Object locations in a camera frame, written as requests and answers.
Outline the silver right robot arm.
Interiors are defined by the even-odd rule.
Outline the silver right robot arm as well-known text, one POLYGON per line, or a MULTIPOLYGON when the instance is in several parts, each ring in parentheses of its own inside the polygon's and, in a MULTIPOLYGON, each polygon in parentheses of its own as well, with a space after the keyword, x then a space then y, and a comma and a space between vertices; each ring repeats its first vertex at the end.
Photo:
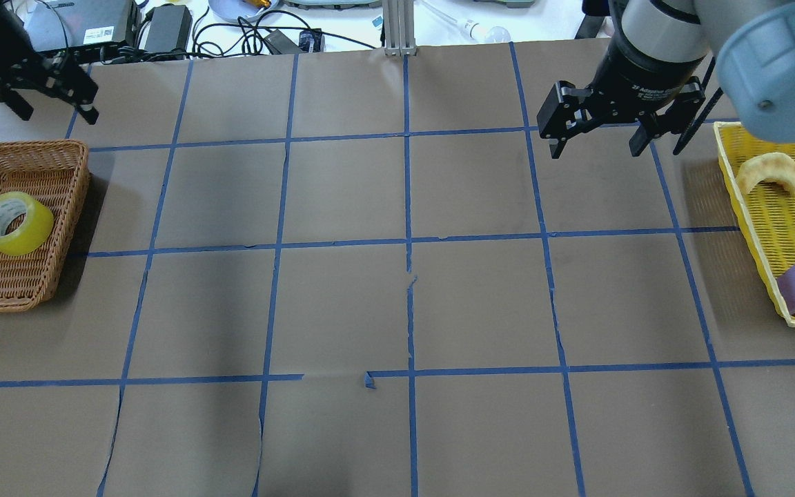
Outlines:
MULTIPOLYGON (((762 12, 718 42, 712 78, 742 127, 771 144, 795 144, 795 2, 762 12)), ((547 41, 423 47, 401 60, 379 50, 95 66, 94 125, 55 114, 57 131, 93 150, 273 144, 407 142, 449 155, 486 148, 564 157, 649 151, 644 81, 678 81, 618 39, 600 70, 602 42, 547 41)))

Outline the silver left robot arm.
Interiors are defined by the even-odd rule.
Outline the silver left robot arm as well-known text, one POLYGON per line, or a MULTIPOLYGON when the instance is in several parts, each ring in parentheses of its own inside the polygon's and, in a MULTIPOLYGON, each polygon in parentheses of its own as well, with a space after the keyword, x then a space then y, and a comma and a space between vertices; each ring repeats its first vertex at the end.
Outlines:
POLYGON ((38 52, 19 17, 0 1, 0 103, 28 121, 34 107, 19 93, 22 89, 69 104, 88 125, 100 116, 94 105, 99 87, 70 46, 51 55, 38 52))

